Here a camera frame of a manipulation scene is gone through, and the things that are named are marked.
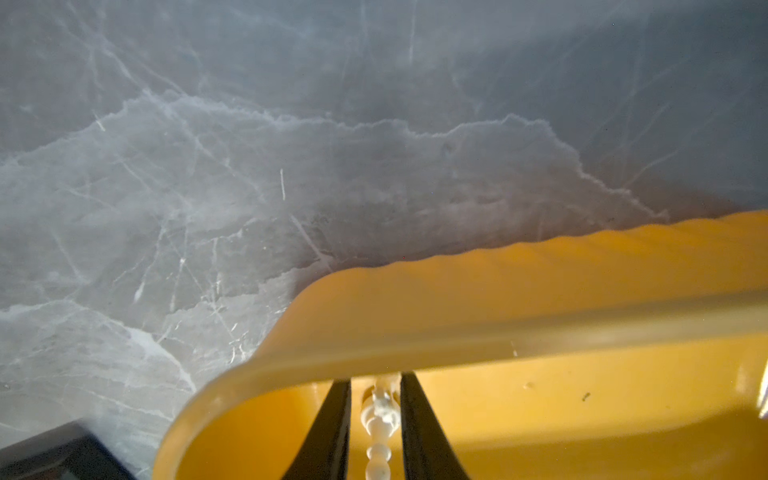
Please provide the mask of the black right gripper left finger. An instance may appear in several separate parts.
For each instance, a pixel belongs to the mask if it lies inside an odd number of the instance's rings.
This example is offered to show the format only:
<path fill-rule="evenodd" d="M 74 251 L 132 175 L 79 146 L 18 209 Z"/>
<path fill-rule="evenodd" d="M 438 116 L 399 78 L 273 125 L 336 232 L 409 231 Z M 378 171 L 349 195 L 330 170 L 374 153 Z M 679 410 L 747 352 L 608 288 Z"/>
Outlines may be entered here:
<path fill-rule="evenodd" d="M 351 381 L 335 381 L 283 480 L 347 479 L 351 402 Z"/>

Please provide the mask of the white chess piece bishop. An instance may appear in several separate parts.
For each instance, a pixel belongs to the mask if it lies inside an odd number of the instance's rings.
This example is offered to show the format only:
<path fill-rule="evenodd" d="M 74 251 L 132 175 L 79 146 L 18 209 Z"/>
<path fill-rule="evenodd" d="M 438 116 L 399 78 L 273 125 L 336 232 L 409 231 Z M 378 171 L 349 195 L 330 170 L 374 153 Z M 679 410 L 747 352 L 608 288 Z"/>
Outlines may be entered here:
<path fill-rule="evenodd" d="M 366 480 L 389 480 L 392 449 L 389 441 L 401 427 L 402 414 L 399 402 L 399 374 L 376 377 L 363 394 L 360 421 L 370 437 L 366 450 Z"/>

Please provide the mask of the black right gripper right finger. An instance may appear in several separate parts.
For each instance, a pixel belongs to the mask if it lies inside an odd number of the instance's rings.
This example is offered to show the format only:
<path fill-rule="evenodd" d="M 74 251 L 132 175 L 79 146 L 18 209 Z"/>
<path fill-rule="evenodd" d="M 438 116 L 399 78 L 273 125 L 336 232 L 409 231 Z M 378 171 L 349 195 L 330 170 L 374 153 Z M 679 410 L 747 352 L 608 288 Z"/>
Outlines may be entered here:
<path fill-rule="evenodd" d="M 406 480 L 469 480 L 413 372 L 400 381 L 402 449 Z"/>

